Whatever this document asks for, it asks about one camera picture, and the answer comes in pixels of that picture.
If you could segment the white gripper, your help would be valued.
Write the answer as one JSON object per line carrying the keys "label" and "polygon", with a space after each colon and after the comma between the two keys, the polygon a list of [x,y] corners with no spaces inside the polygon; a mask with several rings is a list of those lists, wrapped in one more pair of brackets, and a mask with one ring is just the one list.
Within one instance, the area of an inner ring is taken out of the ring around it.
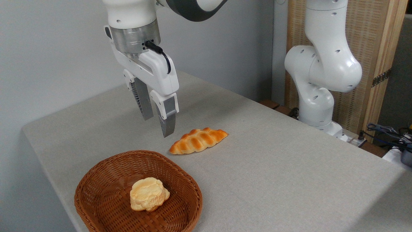
{"label": "white gripper", "polygon": [[152,118],[153,110],[150,97],[156,104],[163,136],[174,133],[176,114],[179,112],[177,90],[179,82],[173,61],[168,57],[171,71],[162,54],[148,50],[139,55],[124,54],[115,47],[113,32],[105,25],[107,35],[111,35],[110,44],[116,60],[125,68],[123,75],[126,85],[138,104],[144,120]]}

